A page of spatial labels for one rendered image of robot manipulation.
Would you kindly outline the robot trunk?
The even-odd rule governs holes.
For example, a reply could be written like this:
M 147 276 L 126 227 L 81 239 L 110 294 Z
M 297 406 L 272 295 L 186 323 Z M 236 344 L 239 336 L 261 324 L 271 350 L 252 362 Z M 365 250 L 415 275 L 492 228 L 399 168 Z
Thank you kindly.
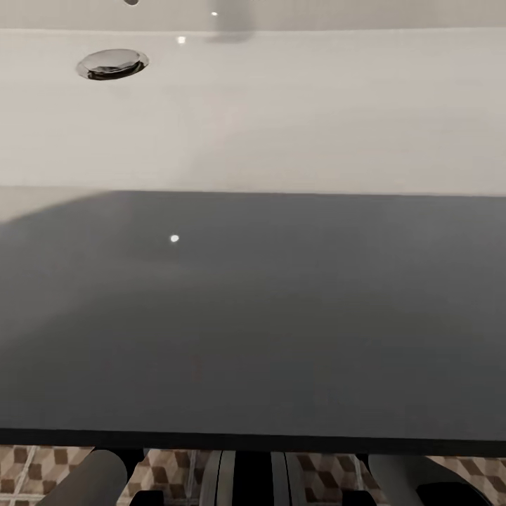
M 295 453 L 212 450 L 200 506 L 306 506 Z

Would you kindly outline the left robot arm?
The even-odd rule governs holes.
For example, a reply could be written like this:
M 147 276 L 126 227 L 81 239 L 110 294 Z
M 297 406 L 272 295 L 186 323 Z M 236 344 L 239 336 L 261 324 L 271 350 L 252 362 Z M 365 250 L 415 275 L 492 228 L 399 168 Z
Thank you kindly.
M 115 506 L 149 448 L 96 448 L 35 506 Z

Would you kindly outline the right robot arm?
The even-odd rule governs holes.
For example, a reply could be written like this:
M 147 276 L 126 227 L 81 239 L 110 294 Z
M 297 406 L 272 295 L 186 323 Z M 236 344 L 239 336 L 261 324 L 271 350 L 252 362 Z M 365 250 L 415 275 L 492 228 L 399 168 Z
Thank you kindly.
M 494 506 L 451 469 L 427 456 L 356 454 L 390 506 Z

